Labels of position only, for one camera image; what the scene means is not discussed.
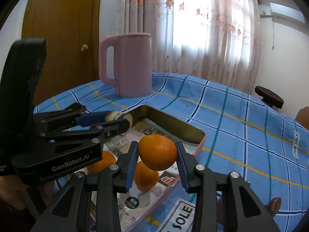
brown stool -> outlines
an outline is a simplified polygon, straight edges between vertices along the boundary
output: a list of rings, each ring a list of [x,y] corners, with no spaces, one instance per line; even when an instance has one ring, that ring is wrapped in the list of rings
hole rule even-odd
[[[270,107],[277,107],[279,109],[283,106],[283,99],[280,98],[276,93],[268,90],[262,86],[256,86],[254,91],[257,95],[262,96],[262,101]]]

blue tablecloth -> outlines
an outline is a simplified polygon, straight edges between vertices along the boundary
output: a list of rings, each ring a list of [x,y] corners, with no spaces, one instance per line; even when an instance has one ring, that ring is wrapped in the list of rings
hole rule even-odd
[[[74,102],[85,105],[88,112],[124,112],[141,104],[163,110],[207,134],[197,157],[199,163],[219,173],[239,172],[251,181],[251,188],[264,204],[281,197],[281,208],[274,220],[281,231],[295,228],[309,207],[306,129],[257,98],[200,78],[155,73],[152,89],[144,97],[122,98],[115,95],[112,86],[98,80],[54,96],[34,112],[64,109]],[[292,154],[294,131],[300,133],[299,159]],[[64,183],[60,179],[58,186]],[[156,231],[178,198],[195,202],[195,195],[186,194],[178,184],[135,231]]]

curtain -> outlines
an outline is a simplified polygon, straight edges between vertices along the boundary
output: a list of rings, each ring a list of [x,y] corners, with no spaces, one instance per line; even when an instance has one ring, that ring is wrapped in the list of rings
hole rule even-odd
[[[260,55],[257,0],[118,0],[117,33],[152,35],[152,71],[251,93]]]

brown door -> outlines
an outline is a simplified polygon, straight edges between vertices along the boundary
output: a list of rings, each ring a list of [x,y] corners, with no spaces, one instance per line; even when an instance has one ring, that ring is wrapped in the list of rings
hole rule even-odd
[[[98,13],[99,0],[28,0],[22,38],[47,45],[34,105],[98,79]]]

orange fruit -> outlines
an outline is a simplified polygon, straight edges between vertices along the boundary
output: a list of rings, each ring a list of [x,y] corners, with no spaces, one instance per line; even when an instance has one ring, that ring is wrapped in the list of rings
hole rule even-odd
[[[115,163],[116,163],[115,157],[110,152],[102,151],[102,159],[96,163],[87,166],[87,170],[89,173],[99,173],[104,168]]]
[[[140,161],[136,165],[134,182],[141,192],[148,192],[159,179],[159,173],[151,170]]]
[[[175,163],[177,148],[167,137],[151,134],[142,137],[139,141],[138,154],[146,167],[163,171]]]

